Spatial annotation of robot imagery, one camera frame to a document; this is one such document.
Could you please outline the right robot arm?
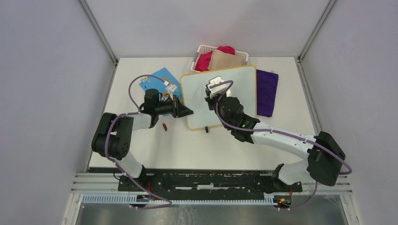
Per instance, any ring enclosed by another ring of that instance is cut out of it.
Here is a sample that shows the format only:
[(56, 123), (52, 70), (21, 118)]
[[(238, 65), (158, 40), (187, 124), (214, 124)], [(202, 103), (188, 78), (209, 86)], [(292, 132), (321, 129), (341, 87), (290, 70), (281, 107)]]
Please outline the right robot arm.
[(221, 91), (213, 93), (209, 88), (205, 93), (209, 109), (235, 139), (271, 146), (301, 158), (299, 162), (277, 166), (271, 178), (274, 190), (284, 191), (296, 182), (313, 180), (330, 187), (336, 184), (342, 174), (345, 153), (331, 134), (321, 131), (318, 135), (303, 135), (277, 130), (245, 114), (236, 97), (228, 97)]

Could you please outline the yellow framed whiteboard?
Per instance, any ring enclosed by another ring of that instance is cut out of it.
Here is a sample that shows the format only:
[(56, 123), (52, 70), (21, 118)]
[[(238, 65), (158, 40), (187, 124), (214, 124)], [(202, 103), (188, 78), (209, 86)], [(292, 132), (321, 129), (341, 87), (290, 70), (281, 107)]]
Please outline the yellow framed whiteboard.
[(193, 111), (188, 115), (187, 126), (191, 130), (205, 127), (220, 126), (215, 110), (210, 110), (207, 97), (207, 85), (223, 81), (233, 81), (232, 87), (223, 96), (234, 97), (243, 106), (243, 112), (251, 117), (257, 114), (257, 69), (254, 65), (210, 70), (205, 72), (185, 74), (180, 79), (184, 105)]

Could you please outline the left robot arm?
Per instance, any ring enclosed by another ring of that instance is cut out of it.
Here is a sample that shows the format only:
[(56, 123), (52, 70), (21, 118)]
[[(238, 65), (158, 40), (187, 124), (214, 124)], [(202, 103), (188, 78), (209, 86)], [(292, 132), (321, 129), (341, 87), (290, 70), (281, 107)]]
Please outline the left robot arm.
[(171, 100), (161, 101), (158, 90), (148, 89), (140, 112), (122, 116), (106, 112), (102, 114), (94, 133), (92, 151), (115, 163), (122, 173), (130, 176), (129, 184), (136, 191), (146, 188), (147, 177), (141, 174), (145, 167), (129, 153), (132, 132), (153, 128), (159, 115), (164, 114), (181, 118), (194, 114), (194, 111), (184, 106), (176, 95)]

